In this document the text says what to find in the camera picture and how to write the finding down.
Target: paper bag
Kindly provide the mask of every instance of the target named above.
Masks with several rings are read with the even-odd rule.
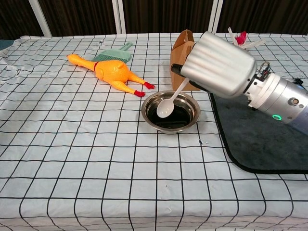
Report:
[[[176,40],[170,55],[170,75],[171,75],[171,82],[172,82],[172,89],[176,90],[183,82],[184,78],[179,76],[171,71],[172,64],[180,64],[183,65],[186,57],[191,52],[192,47],[194,45],[193,40],[193,33],[190,30],[183,30],[178,39]],[[186,85],[183,91],[187,90],[199,90],[198,88],[194,87],[190,83]]]

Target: plastic spoon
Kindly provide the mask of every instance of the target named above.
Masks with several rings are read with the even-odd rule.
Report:
[[[176,90],[176,92],[173,94],[173,96],[170,99],[162,100],[159,103],[156,112],[160,118],[166,118],[173,112],[173,109],[174,109],[173,101],[178,96],[178,94],[183,90],[183,88],[186,86],[188,82],[189,82],[189,78],[185,78],[184,81],[181,83],[179,88]]]

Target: green dustpan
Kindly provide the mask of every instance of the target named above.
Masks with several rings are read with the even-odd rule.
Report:
[[[106,60],[121,60],[127,63],[130,60],[130,53],[127,50],[132,46],[131,42],[126,43],[123,47],[119,50],[108,50],[103,51],[99,55],[97,55],[92,61],[99,62],[99,61],[106,61]]]

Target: stainless steel bowl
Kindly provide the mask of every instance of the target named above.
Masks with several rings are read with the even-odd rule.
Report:
[[[159,118],[156,109],[164,99],[169,99],[174,91],[160,91],[148,97],[142,104],[141,113],[145,121],[165,134],[175,134],[194,125],[200,116],[200,107],[191,96],[180,93],[174,100],[174,112],[167,118]]]

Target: white tablecloth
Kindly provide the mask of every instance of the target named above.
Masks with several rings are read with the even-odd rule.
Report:
[[[144,121],[143,100],[171,90],[178,35],[22,37],[0,51],[0,231],[308,229],[307,176],[239,169],[207,93],[188,92],[202,111],[181,134],[157,133]],[[259,65],[270,61],[276,74],[308,85],[306,36],[249,38],[267,41],[249,51]],[[92,59],[128,41],[129,68],[156,85],[129,82],[146,92],[142,99],[66,58]]]

